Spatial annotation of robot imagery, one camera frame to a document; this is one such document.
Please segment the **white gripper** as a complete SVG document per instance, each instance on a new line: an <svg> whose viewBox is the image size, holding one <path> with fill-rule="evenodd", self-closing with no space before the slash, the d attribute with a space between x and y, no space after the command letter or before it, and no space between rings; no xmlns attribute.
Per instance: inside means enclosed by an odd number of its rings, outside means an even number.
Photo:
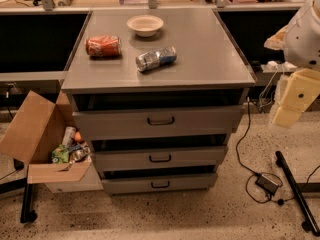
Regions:
<svg viewBox="0 0 320 240"><path fill-rule="evenodd" d="M272 108L273 125L290 128L320 95L320 72L302 69L290 75L280 106Z"/></svg>

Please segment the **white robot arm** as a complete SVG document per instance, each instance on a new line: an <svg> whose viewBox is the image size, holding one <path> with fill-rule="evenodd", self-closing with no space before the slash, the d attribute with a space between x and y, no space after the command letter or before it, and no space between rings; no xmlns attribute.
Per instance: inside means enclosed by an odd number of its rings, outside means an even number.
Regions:
<svg viewBox="0 0 320 240"><path fill-rule="evenodd" d="M289 23L264 47L282 50L298 68L277 83L271 123L290 128L320 95L320 0L306 0Z"/></svg>

